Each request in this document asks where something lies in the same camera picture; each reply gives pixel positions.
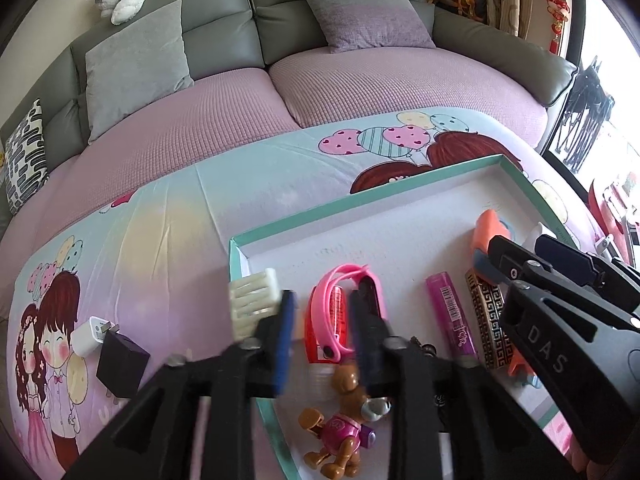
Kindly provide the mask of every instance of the patterned pillow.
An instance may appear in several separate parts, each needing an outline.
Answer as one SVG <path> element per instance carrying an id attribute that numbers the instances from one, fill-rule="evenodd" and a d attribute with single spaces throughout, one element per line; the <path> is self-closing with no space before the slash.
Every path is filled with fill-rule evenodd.
<path id="1" fill-rule="evenodd" d="M 40 99 L 6 140 L 6 196 L 15 215 L 49 178 L 42 137 Z"/>

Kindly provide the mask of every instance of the pink tube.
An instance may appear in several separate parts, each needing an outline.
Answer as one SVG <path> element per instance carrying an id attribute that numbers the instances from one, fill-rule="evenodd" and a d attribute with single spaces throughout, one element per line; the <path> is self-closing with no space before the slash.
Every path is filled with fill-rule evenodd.
<path id="1" fill-rule="evenodd" d="M 452 357 L 473 355 L 478 353 L 471 339 L 471 332 L 466 323 L 465 313 L 453 282 L 447 272 L 434 274 L 424 280 L 427 292 L 438 319 L 438 325 L 449 343 Z"/>

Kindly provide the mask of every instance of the cartoon boy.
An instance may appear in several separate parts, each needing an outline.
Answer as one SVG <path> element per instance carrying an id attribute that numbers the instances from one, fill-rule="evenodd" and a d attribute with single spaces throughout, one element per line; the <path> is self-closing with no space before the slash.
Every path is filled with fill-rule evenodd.
<path id="1" fill-rule="evenodd" d="M 51 425 L 53 446 L 58 462 L 68 471 L 78 458 L 76 434 L 80 432 L 80 420 L 76 412 L 76 404 L 84 400 L 86 390 L 81 398 L 73 391 L 78 382 L 78 361 L 81 368 L 84 360 L 72 354 L 70 348 L 71 333 L 78 320 L 78 303 L 80 300 L 80 281 L 75 274 L 62 270 L 51 282 L 49 290 L 40 303 L 36 321 L 36 338 L 38 347 L 47 363 L 49 373 L 45 384 L 46 399 L 42 405 L 42 413 Z"/>

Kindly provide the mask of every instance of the cartoon printed sheet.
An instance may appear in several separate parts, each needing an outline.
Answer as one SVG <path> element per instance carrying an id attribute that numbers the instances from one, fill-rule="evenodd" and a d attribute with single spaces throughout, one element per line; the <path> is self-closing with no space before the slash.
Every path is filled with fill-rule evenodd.
<path id="1" fill-rule="evenodd" d="M 150 353 L 143 381 L 169 354 L 218 354 L 232 341 L 229 238 L 349 193 L 499 153 L 527 175 L 576 244 L 594 251 L 602 236 L 596 223 L 526 143 L 484 114 L 441 107 L 242 146 L 134 190 L 66 229 L 30 258 L 15 283 L 7 373 L 25 457 L 44 480 L 59 479 L 126 402 L 96 378 L 99 351 L 86 359 L 73 352 L 70 335 L 89 316 L 119 324 Z"/>

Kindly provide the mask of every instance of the barcode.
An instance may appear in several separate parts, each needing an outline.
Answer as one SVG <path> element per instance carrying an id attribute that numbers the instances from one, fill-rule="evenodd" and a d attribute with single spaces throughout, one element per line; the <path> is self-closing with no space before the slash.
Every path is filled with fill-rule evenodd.
<path id="1" fill-rule="evenodd" d="M 452 321 L 460 321 L 460 309 L 458 308 L 458 304 L 456 303 L 456 298 L 453 297 L 453 291 L 450 286 L 443 286 L 440 289 L 442 293 L 442 299 L 444 300 L 444 305 L 447 307 L 447 312 L 449 313 L 449 318 Z"/>

